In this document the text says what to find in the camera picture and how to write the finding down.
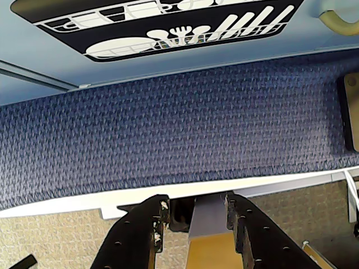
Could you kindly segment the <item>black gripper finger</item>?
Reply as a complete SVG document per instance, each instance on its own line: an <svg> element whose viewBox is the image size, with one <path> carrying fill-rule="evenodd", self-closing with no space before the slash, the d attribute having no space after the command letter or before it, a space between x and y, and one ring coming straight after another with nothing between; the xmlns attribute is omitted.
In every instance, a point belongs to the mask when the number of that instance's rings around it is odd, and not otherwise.
<svg viewBox="0 0 359 269"><path fill-rule="evenodd" d="M227 193L227 229L244 268L331 268L308 244L299 246L266 213L239 194Z"/></svg>
<svg viewBox="0 0 359 269"><path fill-rule="evenodd" d="M95 268L154 268L163 250L163 230L170 222L169 197L154 195L110 228L94 259Z"/></svg>

